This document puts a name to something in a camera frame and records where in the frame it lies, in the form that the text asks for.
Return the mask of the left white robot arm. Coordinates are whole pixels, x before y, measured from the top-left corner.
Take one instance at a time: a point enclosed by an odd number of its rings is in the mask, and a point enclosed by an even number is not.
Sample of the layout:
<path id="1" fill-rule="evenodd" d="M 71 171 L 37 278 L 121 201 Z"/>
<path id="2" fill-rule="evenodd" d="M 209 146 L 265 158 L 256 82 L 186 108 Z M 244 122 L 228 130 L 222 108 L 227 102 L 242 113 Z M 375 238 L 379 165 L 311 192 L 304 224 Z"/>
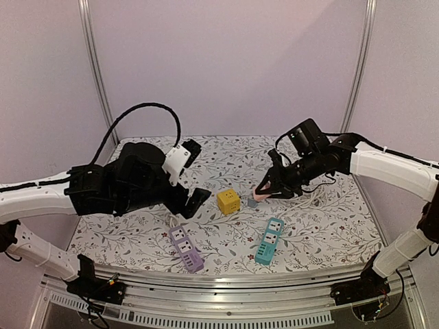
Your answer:
<path id="1" fill-rule="evenodd" d="M 126 143 L 119 156 L 101 166 L 86 164 L 39 180 L 1 187 L 1 251 L 33 262 L 46 272 L 74 284 L 87 297 L 97 297 L 102 283 L 94 262 L 72 256 L 33 234 L 21 221 L 45 215 L 120 217 L 164 205 L 171 214 L 192 218 L 211 193 L 190 191 L 180 182 L 183 171 L 198 157 L 194 140 L 167 153 L 150 143 Z"/>

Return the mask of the teal power strip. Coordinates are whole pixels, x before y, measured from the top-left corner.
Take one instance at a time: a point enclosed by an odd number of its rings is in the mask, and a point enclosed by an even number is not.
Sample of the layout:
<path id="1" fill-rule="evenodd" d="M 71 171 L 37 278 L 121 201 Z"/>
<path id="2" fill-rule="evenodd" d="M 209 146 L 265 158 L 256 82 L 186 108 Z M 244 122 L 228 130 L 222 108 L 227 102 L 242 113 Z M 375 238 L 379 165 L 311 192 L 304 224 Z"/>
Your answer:
<path id="1" fill-rule="evenodd" d="M 260 265 L 269 265 L 272 261 L 279 237 L 283 231 L 284 222 L 271 217 L 258 246 L 254 260 Z"/>

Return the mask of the pink plug adapter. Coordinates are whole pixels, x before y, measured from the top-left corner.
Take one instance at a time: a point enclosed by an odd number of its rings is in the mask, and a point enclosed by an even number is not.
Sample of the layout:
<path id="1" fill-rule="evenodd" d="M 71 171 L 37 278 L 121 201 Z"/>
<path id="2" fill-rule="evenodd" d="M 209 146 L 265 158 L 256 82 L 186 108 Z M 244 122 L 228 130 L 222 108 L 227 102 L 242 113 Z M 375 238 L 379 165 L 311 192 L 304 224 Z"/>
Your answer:
<path id="1" fill-rule="evenodd" d="M 257 194 L 257 188 L 254 186 L 252 189 L 252 197 L 256 202 L 262 202 L 263 200 L 269 198 L 270 194 Z"/>

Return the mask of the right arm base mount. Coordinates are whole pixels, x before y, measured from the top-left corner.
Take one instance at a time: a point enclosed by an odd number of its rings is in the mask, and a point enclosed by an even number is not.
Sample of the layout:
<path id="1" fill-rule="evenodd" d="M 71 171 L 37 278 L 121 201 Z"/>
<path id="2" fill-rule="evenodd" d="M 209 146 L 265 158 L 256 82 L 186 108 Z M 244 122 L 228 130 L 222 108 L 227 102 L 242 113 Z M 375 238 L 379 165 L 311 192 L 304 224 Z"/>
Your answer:
<path id="1" fill-rule="evenodd" d="M 358 279 L 333 284 L 330 297 L 339 306 L 387 295 L 389 292 L 387 278 L 382 278 L 374 271 L 365 271 Z"/>

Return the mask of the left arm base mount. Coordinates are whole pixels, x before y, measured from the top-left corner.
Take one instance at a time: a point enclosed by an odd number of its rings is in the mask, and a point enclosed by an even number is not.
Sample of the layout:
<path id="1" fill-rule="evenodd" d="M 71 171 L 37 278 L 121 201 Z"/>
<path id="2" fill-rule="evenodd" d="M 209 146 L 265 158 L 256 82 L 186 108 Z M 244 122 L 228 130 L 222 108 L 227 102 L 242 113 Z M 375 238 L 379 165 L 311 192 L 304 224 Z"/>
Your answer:
<path id="1" fill-rule="evenodd" d="M 122 305 L 127 285 L 119 280 L 119 273 L 110 278 L 98 278 L 95 274 L 95 263 L 90 258 L 78 255 L 80 269 L 78 276 L 72 281 L 64 281 L 67 291 L 83 299 L 97 300 L 110 304 Z"/>

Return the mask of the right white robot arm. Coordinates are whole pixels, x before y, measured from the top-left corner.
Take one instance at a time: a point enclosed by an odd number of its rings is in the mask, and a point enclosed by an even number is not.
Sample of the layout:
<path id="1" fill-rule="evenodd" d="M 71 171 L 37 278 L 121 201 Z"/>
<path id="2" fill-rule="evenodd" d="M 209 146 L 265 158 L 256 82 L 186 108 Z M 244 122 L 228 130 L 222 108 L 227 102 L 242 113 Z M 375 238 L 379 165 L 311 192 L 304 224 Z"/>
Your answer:
<path id="1" fill-rule="evenodd" d="M 355 133 L 340 134 L 330 141 L 322 132 L 298 130 L 290 132 L 289 138 L 299 160 L 286 165 L 276 149 L 270 150 L 272 167 L 254 195 L 291 199 L 301 196 L 303 186 L 313 179 L 343 173 L 399 187 L 426 203 L 420 221 L 369 260 L 355 283 L 359 298 L 370 298 L 381 288 L 381 281 L 438 242 L 438 165 L 379 147 Z"/>

